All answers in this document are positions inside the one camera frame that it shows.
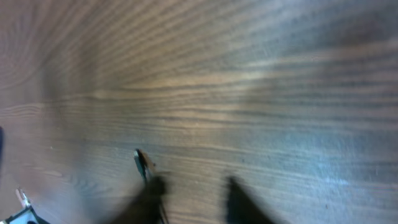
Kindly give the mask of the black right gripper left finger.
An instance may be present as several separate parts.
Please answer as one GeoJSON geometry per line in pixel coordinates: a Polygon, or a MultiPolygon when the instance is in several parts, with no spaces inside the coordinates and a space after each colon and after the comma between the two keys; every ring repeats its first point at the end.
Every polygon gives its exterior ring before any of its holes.
{"type": "Polygon", "coordinates": [[[162,176],[153,177],[139,191],[127,207],[110,218],[110,224],[156,224],[160,223],[160,205],[167,192],[167,183],[162,176]]]}

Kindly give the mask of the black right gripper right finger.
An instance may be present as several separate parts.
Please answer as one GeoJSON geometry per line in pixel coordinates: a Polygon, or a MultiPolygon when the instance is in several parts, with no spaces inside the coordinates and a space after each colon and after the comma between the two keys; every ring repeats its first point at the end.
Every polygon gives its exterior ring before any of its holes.
{"type": "Polygon", "coordinates": [[[244,191],[235,177],[228,177],[226,194],[226,222],[228,224],[275,224],[244,191]]]}

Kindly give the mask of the blue-screen Samsung smartphone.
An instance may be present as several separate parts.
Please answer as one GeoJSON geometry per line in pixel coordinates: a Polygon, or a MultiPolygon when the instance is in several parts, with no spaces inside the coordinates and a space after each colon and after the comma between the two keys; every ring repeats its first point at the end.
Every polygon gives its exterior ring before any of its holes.
{"type": "Polygon", "coordinates": [[[1,220],[1,224],[50,224],[38,216],[29,198],[21,188],[16,189],[16,195],[22,205],[22,210],[1,220]]]}

